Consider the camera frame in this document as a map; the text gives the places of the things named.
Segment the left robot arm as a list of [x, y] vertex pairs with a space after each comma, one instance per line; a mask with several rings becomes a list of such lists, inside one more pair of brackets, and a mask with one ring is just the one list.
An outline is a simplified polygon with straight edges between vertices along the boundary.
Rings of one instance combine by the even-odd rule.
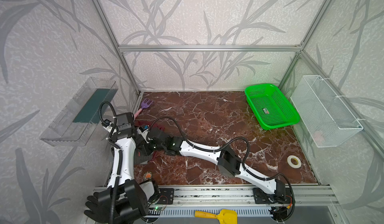
[[155, 193], [152, 182], [139, 184], [134, 178], [135, 138], [139, 136], [134, 114], [125, 113], [103, 121], [107, 141], [114, 150], [114, 162], [107, 189], [94, 193], [95, 220], [107, 224], [130, 224], [149, 213], [149, 198]]

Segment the dark grey striped shirt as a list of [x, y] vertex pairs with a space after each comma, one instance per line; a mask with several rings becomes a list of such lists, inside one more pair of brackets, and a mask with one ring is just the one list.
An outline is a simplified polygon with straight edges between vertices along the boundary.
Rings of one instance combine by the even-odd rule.
[[137, 144], [134, 154], [134, 165], [145, 165], [153, 159], [156, 150], [146, 141]]

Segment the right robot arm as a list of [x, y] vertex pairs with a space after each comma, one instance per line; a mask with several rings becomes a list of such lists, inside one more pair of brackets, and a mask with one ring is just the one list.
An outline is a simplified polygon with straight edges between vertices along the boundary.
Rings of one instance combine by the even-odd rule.
[[185, 137], [174, 137], [158, 128], [151, 128], [143, 134], [150, 151], [163, 150], [169, 156], [194, 157], [211, 162], [218, 166], [222, 175], [239, 178], [256, 186], [271, 203], [283, 201], [286, 197], [286, 185], [276, 177], [268, 177], [252, 169], [246, 164], [244, 157], [240, 159], [231, 148], [235, 141], [249, 142], [245, 138], [235, 138], [223, 147], [212, 147], [191, 142]]

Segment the green plastic basket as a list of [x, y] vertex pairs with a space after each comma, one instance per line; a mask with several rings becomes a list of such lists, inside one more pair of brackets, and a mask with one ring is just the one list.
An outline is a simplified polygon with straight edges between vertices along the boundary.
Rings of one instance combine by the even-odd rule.
[[292, 126], [300, 122], [300, 115], [280, 89], [270, 83], [248, 86], [247, 102], [264, 130]]

